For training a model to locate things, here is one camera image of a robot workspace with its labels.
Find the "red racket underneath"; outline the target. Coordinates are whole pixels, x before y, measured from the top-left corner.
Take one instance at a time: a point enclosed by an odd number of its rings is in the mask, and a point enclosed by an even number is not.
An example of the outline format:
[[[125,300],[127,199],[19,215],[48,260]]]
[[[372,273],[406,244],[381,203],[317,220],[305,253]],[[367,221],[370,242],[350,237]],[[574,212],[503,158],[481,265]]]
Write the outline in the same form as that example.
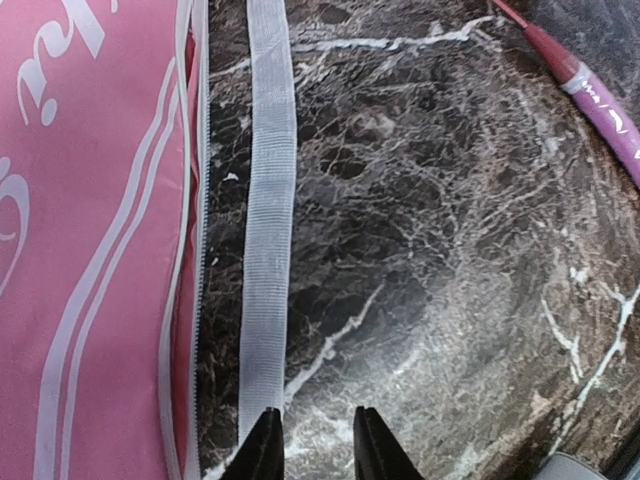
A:
[[[522,30],[561,88],[572,98],[639,187],[639,130],[598,76],[574,54],[504,1],[493,1]]]

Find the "pink racket cover bag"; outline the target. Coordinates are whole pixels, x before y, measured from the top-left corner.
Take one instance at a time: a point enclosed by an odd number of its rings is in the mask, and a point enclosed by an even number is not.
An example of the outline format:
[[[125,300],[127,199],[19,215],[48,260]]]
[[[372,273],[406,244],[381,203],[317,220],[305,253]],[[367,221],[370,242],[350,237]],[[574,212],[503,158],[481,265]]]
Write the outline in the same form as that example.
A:
[[[197,479],[205,1],[1,5],[1,475]]]

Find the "white shuttlecock tube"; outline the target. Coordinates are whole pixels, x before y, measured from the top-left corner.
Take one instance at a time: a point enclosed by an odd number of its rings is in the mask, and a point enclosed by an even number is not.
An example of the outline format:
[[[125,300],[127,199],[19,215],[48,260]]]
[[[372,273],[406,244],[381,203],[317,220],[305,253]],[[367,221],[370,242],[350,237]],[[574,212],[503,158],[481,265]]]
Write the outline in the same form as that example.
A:
[[[564,453],[549,456],[533,480],[606,480],[597,470]]]

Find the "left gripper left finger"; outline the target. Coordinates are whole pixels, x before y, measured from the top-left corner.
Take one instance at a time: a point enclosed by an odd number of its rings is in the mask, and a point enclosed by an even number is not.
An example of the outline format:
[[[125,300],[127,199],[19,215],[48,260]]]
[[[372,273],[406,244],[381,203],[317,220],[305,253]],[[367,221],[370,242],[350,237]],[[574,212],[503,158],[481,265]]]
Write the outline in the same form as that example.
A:
[[[284,437],[281,413],[267,408],[228,465],[221,480],[283,480]]]

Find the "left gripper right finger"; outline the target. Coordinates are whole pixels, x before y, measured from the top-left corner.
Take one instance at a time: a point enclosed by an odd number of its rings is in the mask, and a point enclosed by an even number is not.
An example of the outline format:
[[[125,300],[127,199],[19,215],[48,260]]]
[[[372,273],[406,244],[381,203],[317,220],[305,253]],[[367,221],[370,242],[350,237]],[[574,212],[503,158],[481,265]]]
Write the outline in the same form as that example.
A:
[[[358,406],[353,430],[356,480],[423,480],[375,408]]]

